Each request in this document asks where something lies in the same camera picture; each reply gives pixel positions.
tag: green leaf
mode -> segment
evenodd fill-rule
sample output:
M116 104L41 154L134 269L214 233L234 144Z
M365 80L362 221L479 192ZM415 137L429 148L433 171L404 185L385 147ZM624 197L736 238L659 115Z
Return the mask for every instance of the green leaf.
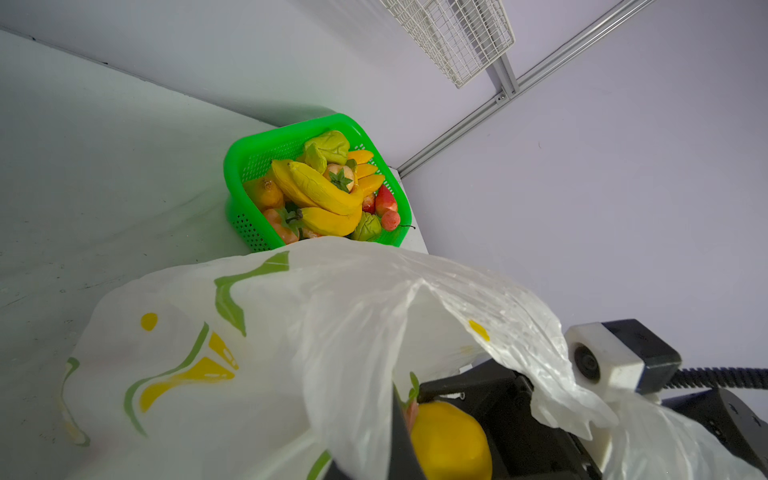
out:
M416 374L414 372L411 372L411 385L413 385L413 388L411 389L411 392L413 392L413 397L408 395L409 399L416 400L419 397L419 379L416 378Z
M304 222L301 220L301 209L288 212L286 208L278 208L275 211L280 215L280 225L290 229L298 237L299 230L305 228Z
M329 175L331 177L331 183L336 185L336 188L344 192L345 194L349 193L349 190L347 189L347 185L352 183L352 180L347 178L344 175L344 169L339 170L338 173L334 174L333 172L329 172Z

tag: black cable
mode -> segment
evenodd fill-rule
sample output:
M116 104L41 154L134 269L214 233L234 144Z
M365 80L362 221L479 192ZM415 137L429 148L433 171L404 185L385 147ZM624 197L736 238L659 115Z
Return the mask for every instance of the black cable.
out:
M665 389L730 387L768 390L768 369L681 369Z

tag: metal rail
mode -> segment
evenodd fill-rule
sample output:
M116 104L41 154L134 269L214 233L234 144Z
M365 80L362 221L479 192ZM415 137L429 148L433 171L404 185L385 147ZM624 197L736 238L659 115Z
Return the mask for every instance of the metal rail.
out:
M458 122L450 130L440 135L435 141L427 145L413 158L405 162L398 172L405 178L415 169L421 167L442 149L448 147L466 134L472 128L489 118L501 107L505 106L538 82L544 80L552 72L562 67L595 42L613 31L617 26L627 21L632 15L638 13L655 0L623 0L618 5L600 17L595 23L586 27L578 35L566 42L551 55L539 62L538 65L527 71L519 79L515 79L507 55L502 55L492 66L502 82L502 91L492 99L486 101L480 108L473 111L464 120Z

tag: yellow mango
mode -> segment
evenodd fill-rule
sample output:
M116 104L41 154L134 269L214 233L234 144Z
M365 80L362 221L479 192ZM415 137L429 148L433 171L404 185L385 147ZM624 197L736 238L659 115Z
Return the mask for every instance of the yellow mango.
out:
M293 175L290 173L289 166L294 163L291 160L272 160L272 177L277 182L277 186L283 191L283 194L299 207L317 207L318 205L309 198L301 188L293 181Z
M295 184L319 207L338 215L349 215L362 205L365 195L360 196L357 190L354 194L342 192L309 165L291 162L288 168Z
M358 180L360 178L368 177L369 175L373 175L379 171L379 168L374 164L362 164L357 166L357 178Z
M428 480L491 480L491 449L480 424L445 402L422 403L411 443Z
M277 186L277 182L271 174L256 180L247 181L243 184L243 189L245 189L245 193L248 194L253 204L261 211L286 206L283 192Z
M355 188L354 195L360 196L360 204L362 205L362 199L377 191L383 184L384 175L369 175L368 177L363 177L357 181L357 188Z
M362 205L349 215L337 215L322 208L302 208L302 220L305 225L320 235L345 237L355 231L362 218Z
M358 165L367 164L373 158L373 152L369 152L367 150L355 150L349 152L346 157L349 160L356 161Z

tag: green printed pattern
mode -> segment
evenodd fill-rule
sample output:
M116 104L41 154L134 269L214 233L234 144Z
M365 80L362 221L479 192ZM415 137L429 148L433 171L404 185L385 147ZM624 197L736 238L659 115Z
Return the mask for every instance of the green printed pattern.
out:
M235 283L257 275L267 275L268 273L287 272L288 271L288 252L280 252L269 258L262 266L250 272L240 275L220 276L214 280L216 284L216 311L233 327L238 329L245 336L245 316L241 309L232 300L230 290Z
M306 480L317 480L317 476L323 471L323 467L326 463L330 462L331 454L328 450L320 454L320 457L315 460L315 464L310 468L310 473L306 475Z
M179 364L178 367L176 367L175 369L170 369L167 372L163 372L159 375L147 377L146 379L141 379L138 382L131 385L131 387L129 387L128 390L125 392L123 409L125 410L126 415L128 415L128 418L131 419L131 423L134 425L134 427L140 434L144 435L145 437L147 436L147 433L141 427L139 420L136 418L136 412L134 411L134 395L136 395L136 391L139 390L139 387L141 387L146 382L149 382L150 380L154 380L162 376L170 375L171 373L176 373L179 370L185 369L189 365L191 365L195 357L197 357L197 354L200 353L200 349L203 348L203 344L205 343L205 339L208 337L209 330L210 330L210 327L208 326L208 324L204 323L203 329L200 331L200 334L197 335L197 340L195 340L195 343L192 346L192 350L189 352L189 355L187 355L187 358L185 358L184 361L181 364Z
M84 441L80 443L75 443L78 447L87 447L91 444L91 437L88 436L85 432L82 431L78 423L74 420L74 417L72 416L72 412L70 412L69 407L67 406L67 403L64 401L64 384L67 382L67 379L69 378L72 373L74 373L75 370L78 369L80 366L80 362L78 359L74 358L73 356L69 357L67 359L67 363L70 365L70 369L67 372L66 375L64 375L64 379L61 381L61 391L59 392L59 399L61 400L61 407L66 410L66 413L69 417L69 421L72 423L72 425L80 431L80 433L83 434Z

